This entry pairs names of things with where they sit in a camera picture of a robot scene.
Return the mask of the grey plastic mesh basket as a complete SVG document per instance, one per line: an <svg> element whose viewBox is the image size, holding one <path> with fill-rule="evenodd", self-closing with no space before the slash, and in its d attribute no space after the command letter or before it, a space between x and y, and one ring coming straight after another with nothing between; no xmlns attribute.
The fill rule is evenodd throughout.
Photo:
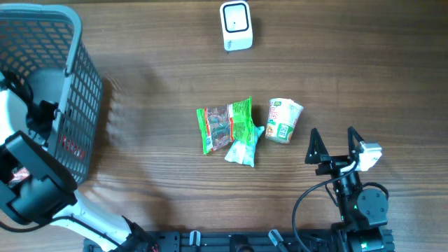
<svg viewBox="0 0 448 252"><path fill-rule="evenodd" d="M22 130L60 161L77 183L86 181L103 97L102 78L82 42L78 14L61 5L1 5L1 71L11 72L31 88L35 104L56 106L44 134L25 119L1 127L5 137ZM76 160L58 145L66 135L87 151Z"/></svg>

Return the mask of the teal snack packet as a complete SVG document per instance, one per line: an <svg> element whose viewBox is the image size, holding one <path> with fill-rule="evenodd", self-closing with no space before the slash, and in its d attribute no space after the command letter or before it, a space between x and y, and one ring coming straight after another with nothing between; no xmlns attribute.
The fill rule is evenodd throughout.
<svg viewBox="0 0 448 252"><path fill-rule="evenodd" d="M228 162L236 162L241 165L254 167L256 145L264 131L264 126L255 127L252 144L242 143L241 141L236 140L227 152L225 160Z"/></svg>

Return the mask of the white barcode scanner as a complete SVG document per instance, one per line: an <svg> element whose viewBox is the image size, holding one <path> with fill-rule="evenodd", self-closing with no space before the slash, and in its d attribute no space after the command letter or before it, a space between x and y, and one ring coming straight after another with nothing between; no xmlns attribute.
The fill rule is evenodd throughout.
<svg viewBox="0 0 448 252"><path fill-rule="evenodd" d="M220 6L223 46L228 52L253 45L251 12L246 1L227 1Z"/></svg>

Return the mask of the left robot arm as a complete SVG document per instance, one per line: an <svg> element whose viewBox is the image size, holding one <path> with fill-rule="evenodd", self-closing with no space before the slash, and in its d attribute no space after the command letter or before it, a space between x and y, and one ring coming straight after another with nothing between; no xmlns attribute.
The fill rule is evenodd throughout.
<svg viewBox="0 0 448 252"><path fill-rule="evenodd" d="M48 225L69 229L103 251L159 251L157 242L138 224L99 208L79 190L70 172L26 133L18 130L1 145L1 210L19 228Z"/></svg>

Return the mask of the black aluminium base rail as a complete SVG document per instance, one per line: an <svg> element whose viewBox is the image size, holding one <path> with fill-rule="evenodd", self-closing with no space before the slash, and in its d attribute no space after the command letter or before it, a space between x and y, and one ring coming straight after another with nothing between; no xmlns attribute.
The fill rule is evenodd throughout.
<svg viewBox="0 0 448 252"><path fill-rule="evenodd" d="M391 230L384 230L383 245L373 238L349 237L350 251L396 251ZM300 238L310 251L342 251L337 245L336 236L329 230L300 231ZM266 232L215 232L202 233L199 245L190 241L190 233L184 232L149 232L156 238L158 251L161 252L303 252L305 251L294 238L293 233L280 232L280 241L272 241ZM83 252L102 252L99 245L89 239L83 242Z"/></svg>

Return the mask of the red chocolate wafer bar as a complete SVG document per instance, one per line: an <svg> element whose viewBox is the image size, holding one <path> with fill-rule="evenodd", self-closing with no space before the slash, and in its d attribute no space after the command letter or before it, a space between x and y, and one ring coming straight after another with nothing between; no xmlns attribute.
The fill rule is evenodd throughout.
<svg viewBox="0 0 448 252"><path fill-rule="evenodd" d="M58 145L76 160L84 160L87 156L87 151L81 148L81 145L77 144L75 141L72 141L66 135L59 136Z"/></svg>

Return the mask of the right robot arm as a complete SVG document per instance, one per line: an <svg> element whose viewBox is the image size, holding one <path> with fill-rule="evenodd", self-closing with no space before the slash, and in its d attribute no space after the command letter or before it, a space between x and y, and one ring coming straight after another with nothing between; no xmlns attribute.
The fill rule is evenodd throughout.
<svg viewBox="0 0 448 252"><path fill-rule="evenodd" d="M305 158L308 165L317 165L317 176L329 175L333 191L331 199L339 209L341 221L329 230L301 231L310 239L312 249L320 251L385 251L389 193L378 183L362 183L359 174L373 168L382 156L377 142L365 141L350 127L347 130L349 153L331 156L319 131L311 130Z"/></svg>

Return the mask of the cup noodles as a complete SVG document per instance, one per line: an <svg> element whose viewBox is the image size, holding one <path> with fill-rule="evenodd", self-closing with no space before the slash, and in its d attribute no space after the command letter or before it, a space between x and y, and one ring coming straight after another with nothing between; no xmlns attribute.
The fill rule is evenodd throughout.
<svg viewBox="0 0 448 252"><path fill-rule="evenodd" d="M265 137L281 144L288 144L303 109L303 106L292 99L270 99Z"/></svg>

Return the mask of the small red tissue pack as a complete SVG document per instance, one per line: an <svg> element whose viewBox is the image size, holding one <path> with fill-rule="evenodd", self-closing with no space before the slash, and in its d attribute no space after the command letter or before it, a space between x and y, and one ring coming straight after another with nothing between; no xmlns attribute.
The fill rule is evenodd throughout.
<svg viewBox="0 0 448 252"><path fill-rule="evenodd" d="M20 169L13 170L13 178L10 180L9 184L17 184L23 180L25 180L30 175L27 168L22 167Z"/></svg>

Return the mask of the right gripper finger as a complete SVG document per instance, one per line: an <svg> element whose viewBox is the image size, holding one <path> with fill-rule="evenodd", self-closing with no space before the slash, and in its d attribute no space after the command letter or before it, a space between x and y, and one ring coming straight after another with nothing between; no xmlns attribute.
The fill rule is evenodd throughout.
<svg viewBox="0 0 448 252"><path fill-rule="evenodd" d="M357 154L357 150L356 150L356 145L355 145L355 141L357 141L358 143L364 141L363 137L355 130L355 128L353 126L350 126L347 129L347 133L348 133L348 147L349 147L349 154L351 158L357 158L358 154Z"/></svg>
<svg viewBox="0 0 448 252"><path fill-rule="evenodd" d="M329 161L329 153L323 143L317 128L310 134L310 142L304 162L308 165L320 164Z"/></svg>

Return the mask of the green gummy candy bag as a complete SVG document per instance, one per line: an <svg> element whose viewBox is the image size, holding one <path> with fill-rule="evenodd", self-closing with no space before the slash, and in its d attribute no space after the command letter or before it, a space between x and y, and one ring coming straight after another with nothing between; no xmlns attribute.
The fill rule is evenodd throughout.
<svg viewBox="0 0 448 252"><path fill-rule="evenodd" d="M243 144L255 142L252 97L224 106L199 108L196 113L205 155L236 140Z"/></svg>

